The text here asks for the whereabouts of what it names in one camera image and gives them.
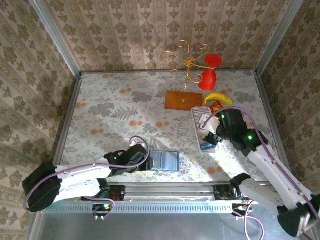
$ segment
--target wooden block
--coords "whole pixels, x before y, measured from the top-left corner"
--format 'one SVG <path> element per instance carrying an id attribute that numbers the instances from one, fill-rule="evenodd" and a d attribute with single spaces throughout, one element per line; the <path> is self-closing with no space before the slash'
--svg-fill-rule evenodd
<path id="1" fill-rule="evenodd" d="M 165 109 L 191 111 L 193 107 L 200 107 L 203 103 L 202 93 L 186 92 L 183 102 L 183 91 L 167 91 L 165 97 Z"/>

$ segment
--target gold wire stand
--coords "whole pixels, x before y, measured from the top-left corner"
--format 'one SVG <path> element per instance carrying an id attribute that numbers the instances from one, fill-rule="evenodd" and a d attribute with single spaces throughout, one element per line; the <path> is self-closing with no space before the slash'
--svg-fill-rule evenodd
<path id="1" fill-rule="evenodd" d="M 180 40 L 177 43 L 177 46 L 179 48 L 184 48 L 188 47 L 188 55 L 185 58 L 182 58 L 172 51 L 165 51 L 162 53 L 161 58 L 164 61 L 169 61 L 171 55 L 174 57 L 178 58 L 179 60 L 182 61 L 182 64 L 179 64 L 179 66 L 186 66 L 186 78 L 185 78 L 185 83 L 184 83 L 184 90 L 183 94 L 180 91 L 167 91 L 166 99 L 165 99 L 165 108 L 166 109 L 177 109 L 177 110 L 185 110 L 185 111 L 190 111 L 191 108 L 193 107 L 199 107 L 202 105 L 202 93 L 192 93 L 192 92 L 187 92 L 187 86 L 188 82 L 192 82 L 194 84 L 199 84 L 203 80 L 203 76 L 201 74 L 197 74 L 196 76 L 199 77 L 199 81 L 194 81 L 191 76 L 190 76 L 190 71 L 192 67 L 198 67 L 198 68 L 203 68 L 203 69 L 215 69 L 215 67 L 208 67 L 208 66 L 201 66 L 197 65 L 196 62 L 203 56 L 207 55 L 210 52 L 210 46 L 208 44 L 201 44 L 200 45 L 200 50 L 205 50 L 205 53 L 198 56 L 197 58 L 193 58 L 191 56 L 191 46 L 190 43 L 186 40 Z M 177 76 L 178 75 L 178 69 L 170 69 L 170 76 Z"/>

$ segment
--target floral tablecloth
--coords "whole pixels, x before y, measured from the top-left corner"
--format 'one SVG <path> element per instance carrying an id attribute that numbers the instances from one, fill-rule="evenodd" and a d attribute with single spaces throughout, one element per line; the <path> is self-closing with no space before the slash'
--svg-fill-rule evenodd
<path id="1" fill-rule="evenodd" d="M 129 148 L 133 135 L 144 137 L 154 150 L 180 151 L 179 172 L 140 171 L 110 178 L 111 182 L 229 181 L 248 173 L 265 181 L 261 171 L 224 141 L 216 153 L 201 154 L 191 112 L 165 109 L 166 91 L 182 91 L 185 72 L 84 73 L 61 164 L 97 161 L 104 154 Z M 203 93 L 190 83 L 188 92 Z M 274 139 L 252 71 L 218 70 L 214 92 L 226 94 L 255 117 L 275 149 Z M 248 127 L 252 128 L 247 116 Z"/>

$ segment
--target yellow banana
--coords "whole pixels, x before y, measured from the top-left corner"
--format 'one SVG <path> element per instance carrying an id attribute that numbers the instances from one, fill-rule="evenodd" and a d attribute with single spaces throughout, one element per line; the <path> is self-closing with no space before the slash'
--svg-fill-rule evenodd
<path id="1" fill-rule="evenodd" d="M 221 103 L 228 105 L 233 104 L 230 98 L 220 92 L 212 92 L 209 95 L 205 96 L 203 105 L 205 106 L 207 104 L 207 101 L 209 100 L 219 100 Z"/>

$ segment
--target grey floor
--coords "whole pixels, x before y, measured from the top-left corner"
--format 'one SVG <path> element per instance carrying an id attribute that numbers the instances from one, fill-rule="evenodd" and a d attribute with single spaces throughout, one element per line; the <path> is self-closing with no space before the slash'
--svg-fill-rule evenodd
<path id="1" fill-rule="evenodd" d="M 254 207 L 265 228 L 264 240 L 297 239 L 287 235 L 275 216 Z M 257 223 L 248 222 L 252 240 L 260 239 Z M 41 240 L 246 240 L 243 220 L 231 214 L 111 214 L 96 221 L 92 214 L 46 214 Z"/>

